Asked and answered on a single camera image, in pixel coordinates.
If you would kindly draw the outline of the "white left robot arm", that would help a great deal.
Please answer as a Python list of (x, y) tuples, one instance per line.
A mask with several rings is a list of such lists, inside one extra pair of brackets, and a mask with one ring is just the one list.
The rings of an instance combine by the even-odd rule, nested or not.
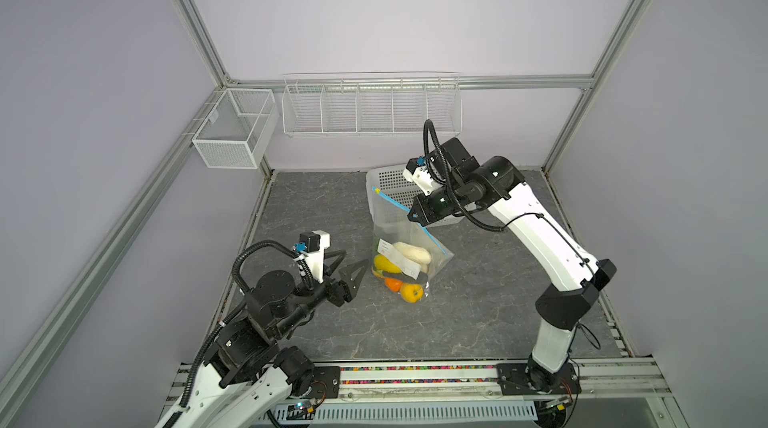
[(249, 427), (287, 403), (307, 419), (339, 394), (340, 369), (319, 367), (295, 346), (280, 347), (323, 302), (351, 302), (367, 261), (344, 266), (311, 289), (285, 270), (263, 275), (208, 335), (188, 370), (177, 401), (160, 427)]

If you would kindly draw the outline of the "white perforated plastic basket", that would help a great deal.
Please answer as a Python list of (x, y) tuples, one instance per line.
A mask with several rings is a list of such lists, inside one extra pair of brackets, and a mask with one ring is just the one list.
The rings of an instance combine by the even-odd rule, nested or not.
[(416, 184), (405, 179), (403, 170), (403, 165), (392, 165), (366, 172), (369, 212), (375, 224), (405, 221), (414, 197), (422, 194)]

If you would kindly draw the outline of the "clear zip top bag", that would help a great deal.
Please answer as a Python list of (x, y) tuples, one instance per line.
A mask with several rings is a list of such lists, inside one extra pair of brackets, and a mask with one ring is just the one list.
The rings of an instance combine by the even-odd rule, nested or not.
[(410, 208), (378, 187), (368, 189), (373, 219), (371, 271), (405, 302), (417, 304), (454, 253), (409, 217)]

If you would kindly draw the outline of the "yellow lemon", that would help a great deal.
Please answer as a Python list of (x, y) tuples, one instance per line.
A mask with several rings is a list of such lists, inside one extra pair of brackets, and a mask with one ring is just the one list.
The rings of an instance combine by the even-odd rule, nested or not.
[(404, 283), (400, 287), (399, 294), (407, 303), (417, 303), (424, 297), (424, 288), (420, 284)]

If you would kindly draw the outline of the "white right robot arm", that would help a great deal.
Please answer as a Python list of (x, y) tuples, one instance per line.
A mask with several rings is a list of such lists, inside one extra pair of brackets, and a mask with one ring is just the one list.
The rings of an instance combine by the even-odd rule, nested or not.
[(542, 384), (559, 375), (577, 324), (615, 276), (615, 264), (582, 248), (508, 159), (494, 156), (479, 164), (470, 157), (450, 168), (440, 161), (435, 169), (443, 183), (429, 173), (426, 158), (406, 163), (404, 178), (422, 190), (414, 197), (408, 218), (426, 226), (473, 203), (500, 221), (493, 231), (509, 231), (523, 243), (550, 280), (535, 303), (541, 322), (528, 361), (530, 382)]

